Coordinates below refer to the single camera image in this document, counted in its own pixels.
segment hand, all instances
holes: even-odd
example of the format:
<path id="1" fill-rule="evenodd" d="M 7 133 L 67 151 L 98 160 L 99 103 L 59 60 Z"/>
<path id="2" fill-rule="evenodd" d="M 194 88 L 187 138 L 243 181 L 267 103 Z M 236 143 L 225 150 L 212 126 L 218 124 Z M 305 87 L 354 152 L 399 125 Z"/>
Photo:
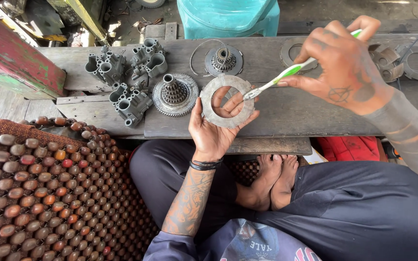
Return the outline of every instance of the hand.
<path id="1" fill-rule="evenodd" d="M 365 43 L 379 26 L 379 20 L 359 16 L 347 29 L 339 21 L 316 28 L 294 62 L 302 63 L 314 57 L 323 73 L 318 79 L 287 76 L 278 85 L 300 88 L 358 115 L 380 109 L 391 99 L 394 88 L 383 81 Z M 356 39 L 350 32 L 360 27 L 363 31 Z"/>
<path id="2" fill-rule="evenodd" d="M 243 96 L 240 92 L 237 92 L 230 98 L 222 108 L 220 107 L 222 99 L 229 89 L 230 86 L 219 88 L 212 98 L 212 109 L 217 115 L 223 118 L 232 118 L 238 115 L 243 108 Z M 229 129 L 208 122 L 205 117 L 201 117 L 201 113 L 201 98 L 198 97 L 196 105 L 194 105 L 191 112 L 188 130 L 196 144 L 193 160 L 201 162 L 214 162 L 221 159 L 241 128 L 259 116 L 259 111 L 255 110 L 245 122 L 234 129 Z"/>

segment left hand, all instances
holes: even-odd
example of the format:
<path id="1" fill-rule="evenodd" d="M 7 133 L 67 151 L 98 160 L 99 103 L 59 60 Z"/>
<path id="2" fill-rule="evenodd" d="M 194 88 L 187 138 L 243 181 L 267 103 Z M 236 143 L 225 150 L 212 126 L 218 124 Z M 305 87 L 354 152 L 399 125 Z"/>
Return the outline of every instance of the left hand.
<path id="1" fill-rule="evenodd" d="M 230 86 L 223 86 L 219 88 L 214 93 L 211 102 L 214 112 L 223 118 L 234 117 L 238 115 L 243 108 L 243 96 L 240 92 L 237 92 L 232 98 L 230 98 L 222 108 L 220 107 L 222 99 L 229 89 Z M 235 139 L 236 134 L 238 134 L 241 128 L 256 119 L 259 116 L 259 111 L 255 110 L 245 122 L 241 123 L 234 129 L 216 126 L 215 124 L 208 122 L 205 117 L 201 117 L 201 114 L 201 98 L 198 97 L 191 112 L 191 118 L 188 126 L 189 133 L 191 134 L 191 137 L 193 137 L 194 143 L 196 144 L 196 151 L 194 152 L 193 160 L 200 162 L 214 162 L 221 159 L 225 155 L 225 152 L 227 152 L 228 148 Z"/>

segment forearm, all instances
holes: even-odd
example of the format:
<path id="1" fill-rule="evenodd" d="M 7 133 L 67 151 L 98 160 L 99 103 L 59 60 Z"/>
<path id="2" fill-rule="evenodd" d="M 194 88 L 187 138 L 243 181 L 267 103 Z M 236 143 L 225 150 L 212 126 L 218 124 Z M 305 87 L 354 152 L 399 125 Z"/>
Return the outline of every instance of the forearm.
<path id="1" fill-rule="evenodd" d="M 194 236 L 201 223 L 215 170 L 189 168 L 182 187 L 165 216 L 162 231 Z"/>
<path id="2" fill-rule="evenodd" d="M 381 109 L 363 116 L 379 128 L 406 164 L 418 174 L 418 110 L 395 90 Z"/>

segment foot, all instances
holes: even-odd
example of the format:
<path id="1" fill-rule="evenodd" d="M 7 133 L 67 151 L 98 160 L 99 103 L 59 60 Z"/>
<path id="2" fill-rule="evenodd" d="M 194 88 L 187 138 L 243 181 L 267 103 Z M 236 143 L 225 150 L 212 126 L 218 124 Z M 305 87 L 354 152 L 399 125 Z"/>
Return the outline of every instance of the foot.
<path id="1" fill-rule="evenodd" d="M 277 211 L 290 203 L 291 189 L 299 166 L 298 157 L 295 155 L 282 155 L 282 160 L 282 173 L 270 192 L 273 211 Z"/>
<path id="2" fill-rule="evenodd" d="M 280 155 L 260 155 L 259 175 L 251 187 L 237 184 L 238 195 L 236 202 L 246 208 L 256 211 L 267 211 L 270 207 L 270 189 L 274 186 L 282 172 L 282 158 Z"/>

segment red painted wood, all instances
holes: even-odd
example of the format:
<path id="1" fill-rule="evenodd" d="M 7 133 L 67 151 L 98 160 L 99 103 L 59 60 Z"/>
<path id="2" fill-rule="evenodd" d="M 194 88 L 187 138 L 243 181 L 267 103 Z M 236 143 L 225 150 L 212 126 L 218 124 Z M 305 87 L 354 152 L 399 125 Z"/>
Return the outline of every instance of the red painted wood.
<path id="1" fill-rule="evenodd" d="M 65 97 L 66 72 L 0 22 L 0 86 L 29 99 Z"/>

